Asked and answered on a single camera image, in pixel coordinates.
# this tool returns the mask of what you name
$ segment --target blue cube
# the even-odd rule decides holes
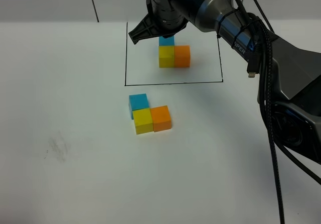
[[[159,37],[159,45],[160,46],[175,46],[174,36],[168,37],[168,38]]]
[[[132,112],[144,108],[149,108],[146,93],[129,96],[129,111],[132,120],[134,119]]]

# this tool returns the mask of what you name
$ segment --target smudge mark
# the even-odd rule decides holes
[[[51,149],[55,153],[57,160],[59,162],[65,162],[68,153],[68,148],[66,141],[62,137],[61,133],[58,132],[55,137],[50,137],[48,142]]]
[[[46,156],[44,157],[44,160],[46,159],[47,155],[48,155],[48,150],[46,151]]]

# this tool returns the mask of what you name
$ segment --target black line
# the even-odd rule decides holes
[[[126,25],[126,61],[125,61],[125,86],[127,80],[127,47],[128,47],[128,22]]]
[[[97,22],[99,22],[99,18],[98,18],[95,2],[94,2],[94,0],[91,0],[91,2],[92,2],[92,6],[94,7],[94,10],[95,10],[95,15],[96,15]]]
[[[152,83],[152,84],[130,84],[128,86],[155,86],[155,85],[178,85],[178,84],[200,84],[200,83],[219,83],[223,81],[214,81],[214,82],[175,82],[175,83]]]
[[[219,48],[219,57],[220,57],[220,65],[221,65],[221,74],[222,74],[222,82],[223,80],[223,68],[222,68],[222,60],[221,60],[221,50],[220,50],[220,42],[219,42],[219,37],[217,37],[217,46]]]

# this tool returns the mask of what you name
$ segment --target yellow cube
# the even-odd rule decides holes
[[[174,49],[175,49],[174,46],[159,46],[159,49],[158,49],[159,67],[175,66]]]
[[[136,128],[136,134],[143,134],[154,131],[149,108],[135,110],[132,112]]]

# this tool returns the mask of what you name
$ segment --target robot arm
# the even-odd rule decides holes
[[[129,33],[134,44],[173,36],[191,22],[202,32],[216,31],[248,62],[250,77],[260,72],[262,42],[255,19],[243,6],[233,8],[232,0],[146,0],[146,4],[148,14]],[[300,50],[268,33],[273,52],[274,141],[321,163],[321,54]]]

